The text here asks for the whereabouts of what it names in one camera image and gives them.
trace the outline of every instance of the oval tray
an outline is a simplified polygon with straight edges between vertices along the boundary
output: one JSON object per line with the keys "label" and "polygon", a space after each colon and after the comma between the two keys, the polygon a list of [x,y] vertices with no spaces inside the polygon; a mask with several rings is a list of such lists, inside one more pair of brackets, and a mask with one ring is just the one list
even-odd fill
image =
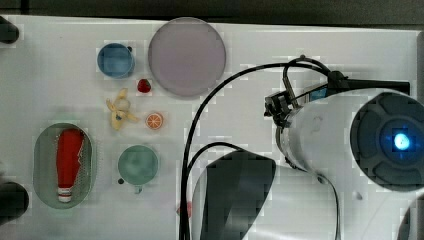
{"label": "oval tray", "polygon": [[[57,197],[56,152],[57,142],[65,129],[79,129],[84,133],[81,166],[72,188],[72,201],[62,203]],[[95,179],[95,151],[87,133],[70,123],[56,123],[38,137],[34,148],[33,184],[37,196],[49,207],[68,209],[80,204],[90,192]]]}

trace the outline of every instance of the white surface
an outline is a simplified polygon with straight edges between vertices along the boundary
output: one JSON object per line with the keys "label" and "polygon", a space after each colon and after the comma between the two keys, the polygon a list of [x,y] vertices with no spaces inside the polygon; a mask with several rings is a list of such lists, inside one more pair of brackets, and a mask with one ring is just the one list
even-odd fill
{"label": "white surface", "polygon": [[[175,239],[175,209],[185,136],[199,99],[180,100],[153,82],[152,96],[137,96],[136,80],[150,78],[147,48],[158,21],[72,19],[11,16],[21,30],[14,45],[0,45],[0,161],[6,177],[30,192],[30,209],[15,222],[0,227],[5,238],[49,239]],[[222,79],[258,64],[286,62],[306,54],[351,78],[416,80],[416,32],[349,30],[310,27],[212,24],[224,39],[228,59]],[[96,53],[109,42],[129,42],[136,59],[128,80],[111,80],[96,67]],[[325,78],[291,69],[295,92]],[[264,119],[264,97],[282,89],[282,69],[251,73],[234,81],[214,98],[194,139],[217,139],[283,161],[274,140],[271,119]],[[106,98],[129,87],[132,111],[145,118],[164,115],[157,132],[143,121],[116,133],[109,125]],[[44,205],[32,188],[35,139],[57,114],[71,111],[98,142],[98,174],[86,201],[69,211]],[[128,184],[118,185],[117,157],[131,144],[155,147],[161,158],[157,178],[140,195]],[[193,168],[193,182],[209,160],[209,152]]]}

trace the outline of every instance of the red plastic bottle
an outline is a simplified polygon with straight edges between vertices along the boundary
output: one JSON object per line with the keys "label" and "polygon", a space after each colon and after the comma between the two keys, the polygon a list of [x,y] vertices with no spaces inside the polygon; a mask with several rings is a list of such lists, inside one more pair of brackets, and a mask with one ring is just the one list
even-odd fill
{"label": "red plastic bottle", "polygon": [[72,200],[74,186],[80,168],[80,157],[83,148],[84,133],[78,129],[63,130],[60,134],[56,167],[58,177],[59,201],[67,203]]}

